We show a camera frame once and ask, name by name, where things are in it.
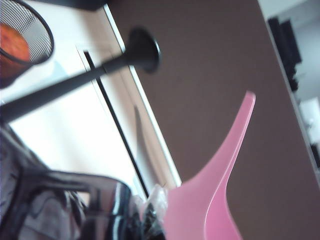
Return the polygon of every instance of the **black metal pole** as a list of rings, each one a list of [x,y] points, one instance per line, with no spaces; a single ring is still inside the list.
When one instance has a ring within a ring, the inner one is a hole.
[[[1,118],[11,122],[24,114],[27,114],[52,100],[96,79],[105,73],[111,73],[126,65],[122,55],[109,60],[97,68],[84,72],[67,80],[61,81],[44,89],[23,96],[17,100],[0,106]]]
[[[105,73],[114,72],[124,66],[132,65],[152,73],[158,68],[160,58],[157,41],[145,29],[135,28],[130,33],[129,43],[122,55],[104,62],[91,71],[1,105],[0,117],[6,122],[11,122]]]

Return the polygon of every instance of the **mesh basket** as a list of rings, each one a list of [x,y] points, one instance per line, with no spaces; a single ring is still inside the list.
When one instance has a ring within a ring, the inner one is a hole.
[[[10,77],[0,75],[1,86],[9,85],[32,65],[46,61],[53,53],[54,38],[45,20],[32,7],[20,0],[0,0],[0,22],[18,31],[28,44],[29,60],[19,59],[0,47],[1,58],[20,65]]]

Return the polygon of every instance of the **orange object in basket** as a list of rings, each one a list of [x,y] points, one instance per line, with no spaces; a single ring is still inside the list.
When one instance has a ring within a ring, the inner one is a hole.
[[[24,37],[14,28],[0,23],[0,48],[7,54],[25,61],[30,60],[29,46]],[[0,78],[12,78],[26,68],[26,65],[0,55]]]

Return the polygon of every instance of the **brown wall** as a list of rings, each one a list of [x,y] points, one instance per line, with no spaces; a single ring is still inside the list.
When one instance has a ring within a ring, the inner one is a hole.
[[[246,90],[256,105],[227,199],[244,239],[317,240],[320,191],[256,0],[113,0],[122,36],[146,26],[163,53],[139,77],[183,180],[225,138]]]

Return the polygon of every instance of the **pink plastic object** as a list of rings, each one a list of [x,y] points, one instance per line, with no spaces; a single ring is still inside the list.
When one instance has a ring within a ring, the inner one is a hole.
[[[229,211],[227,183],[255,99],[254,93],[246,93],[227,137],[213,158],[191,180],[169,191],[164,217],[167,240],[242,239]]]

